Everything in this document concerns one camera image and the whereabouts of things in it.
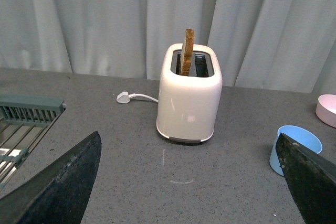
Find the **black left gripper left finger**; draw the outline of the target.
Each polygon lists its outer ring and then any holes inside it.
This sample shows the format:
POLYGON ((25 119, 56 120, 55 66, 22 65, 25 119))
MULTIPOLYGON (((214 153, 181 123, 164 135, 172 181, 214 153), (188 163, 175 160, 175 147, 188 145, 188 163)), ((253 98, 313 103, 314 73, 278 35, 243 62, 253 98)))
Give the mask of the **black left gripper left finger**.
POLYGON ((101 138, 93 132, 1 199, 1 223, 81 223, 97 176, 101 138))

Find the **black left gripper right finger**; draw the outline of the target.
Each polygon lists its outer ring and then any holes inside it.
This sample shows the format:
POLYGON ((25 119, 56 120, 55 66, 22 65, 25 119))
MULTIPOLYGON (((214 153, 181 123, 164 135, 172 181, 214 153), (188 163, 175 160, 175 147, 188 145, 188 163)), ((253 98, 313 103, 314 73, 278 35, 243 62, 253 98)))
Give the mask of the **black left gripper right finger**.
POLYGON ((335 223, 335 164, 281 133, 280 167, 305 223, 335 223))

